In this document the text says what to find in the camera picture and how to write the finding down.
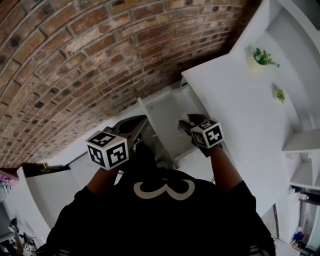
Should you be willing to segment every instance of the small plant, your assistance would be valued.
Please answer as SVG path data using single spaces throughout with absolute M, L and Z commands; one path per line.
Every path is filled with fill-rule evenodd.
M 281 90 L 280 88 L 276 90 L 276 96 L 278 100 L 281 101 L 282 104 L 286 101 L 284 91 Z
M 280 67 L 280 64 L 274 62 L 272 58 L 270 58 L 271 54 L 267 53 L 266 50 L 261 51 L 261 49 L 256 48 L 255 52 L 253 53 L 253 57 L 256 62 L 260 65 L 276 65 L 277 68 Z

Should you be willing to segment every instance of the brick wall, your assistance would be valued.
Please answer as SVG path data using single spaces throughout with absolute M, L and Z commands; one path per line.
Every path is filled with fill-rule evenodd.
M 227 53 L 259 3 L 0 0 L 0 167 L 53 157 Z

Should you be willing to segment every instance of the person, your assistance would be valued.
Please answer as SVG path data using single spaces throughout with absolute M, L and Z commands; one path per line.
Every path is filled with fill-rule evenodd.
M 208 149 L 215 184 L 157 168 L 143 143 L 111 171 L 100 168 L 60 213 L 46 255 L 275 256 L 256 199 L 220 145 Z M 122 178 L 115 185 L 119 170 Z

